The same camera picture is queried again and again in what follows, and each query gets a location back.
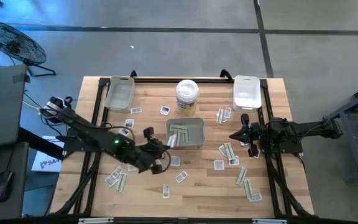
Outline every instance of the gray floor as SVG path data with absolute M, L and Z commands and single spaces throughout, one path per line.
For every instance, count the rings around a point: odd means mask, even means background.
M 250 0 L 5 0 L 0 21 L 11 24 L 97 27 L 184 27 L 256 29 Z M 358 0 L 260 0 L 266 29 L 358 30 Z M 29 95 L 44 104 L 51 96 L 76 98 L 82 76 L 266 77 L 258 34 L 26 31 L 46 51 L 44 64 L 57 77 L 33 78 Z M 267 35 L 274 77 L 284 78 L 293 119 L 315 121 L 358 90 L 358 35 Z M 11 65 L 0 52 L 0 65 Z M 21 125 L 53 135 L 30 109 Z M 358 185 L 346 185 L 356 171 L 346 139 L 306 138 L 306 176 L 317 215 L 358 220 Z M 34 160 L 29 155 L 29 165 Z M 24 213 L 43 215 L 55 174 L 28 171 Z

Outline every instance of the computer mouse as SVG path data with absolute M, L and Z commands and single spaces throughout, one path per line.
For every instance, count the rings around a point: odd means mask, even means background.
M 11 196 L 13 176 L 14 173 L 9 170 L 0 172 L 0 202 L 5 202 Z

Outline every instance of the computer monitor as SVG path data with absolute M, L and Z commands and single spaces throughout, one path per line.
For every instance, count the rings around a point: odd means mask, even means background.
M 0 146 L 16 142 L 27 67 L 0 68 Z

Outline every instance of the wooden tabletop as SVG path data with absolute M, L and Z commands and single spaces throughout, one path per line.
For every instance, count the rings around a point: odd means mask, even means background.
M 76 112 L 91 120 L 98 80 L 100 77 L 84 77 Z M 292 120 L 284 81 L 281 78 L 267 79 L 268 89 L 276 117 Z M 120 162 L 103 154 L 98 171 L 92 216 L 104 217 L 203 217 L 203 218 L 268 218 L 273 217 L 272 198 L 270 196 L 267 169 L 263 155 L 259 159 L 249 157 L 248 147 L 241 147 L 238 141 L 229 139 L 229 135 L 240 130 L 240 112 L 232 110 L 231 118 L 224 124 L 216 123 L 219 108 L 232 107 L 232 85 L 199 84 L 200 95 L 197 99 L 196 113 L 193 117 L 204 119 L 206 142 L 199 148 L 171 149 L 170 154 L 181 158 L 180 167 L 171 167 L 163 174 L 152 175 L 150 171 L 138 174 L 128 172 L 124 191 L 119 194 L 115 187 L 109 188 L 105 178 L 120 165 Z M 136 83 L 132 107 L 142 107 L 139 114 L 121 114 L 109 112 L 108 122 L 112 125 L 124 125 L 127 118 L 135 119 L 136 143 L 144 144 L 143 129 L 154 127 L 155 137 L 167 142 L 165 123 L 170 118 L 181 118 L 175 111 L 176 84 L 174 83 Z M 159 113 L 162 105 L 171 107 L 168 116 Z M 262 107 L 265 119 L 265 101 L 262 92 Z M 99 111 L 98 124 L 101 122 L 103 107 Z M 257 122 L 256 112 L 249 113 L 250 122 Z M 254 193 L 261 193 L 263 200 L 249 202 L 244 189 L 234 183 L 239 167 L 229 166 L 218 147 L 231 142 L 234 152 L 239 156 L 240 166 L 248 169 L 246 178 L 250 179 Z M 62 164 L 58 178 L 51 212 L 62 207 L 75 190 L 80 178 L 83 152 L 73 153 Z M 225 160 L 224 170 L 214 170 L 215 159 Z M 299 158 L 283 155 L 283 164 L 287 184 L 304 208 L 313 213 L 308 184 Z M 187 171 L 188 177 L 180 184 L 175 177 L 181 171 Z M 162 185 L 170 185 L 170 198 L 162 199 Z M 85 206 L 88 187 L 83 196 Z M 280 208 L 284 211 L 282 194 L 278 190 Z

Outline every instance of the plastic tub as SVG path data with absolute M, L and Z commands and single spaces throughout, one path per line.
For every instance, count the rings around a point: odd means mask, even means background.
M 167 137 L 173 135 L 173 131 L 170 131 L 171 124 L 180 126 L 187 126 L 189 133 L 189 142 L 180 141 L 178 145 L 174 147 L 199 147 L 205 142 L 205 128 L 204 120 L 201 118 L 177 118 L 168 119 L 167 121 Z
M 177 107 L 182 116 L 191 116 L 196 111 L 198 85 L 192 80 L 182 80 L 177 85 Z
M 243 75 L 236 76 L 233 86 L 233 109 L 239 112 L 246 112 L 256 110 L 261 106 L 259 78 Z
M 110 89 L 103 106 L 119 113 L 131 112 L 135 81 L 130 77 L 111 77 Z

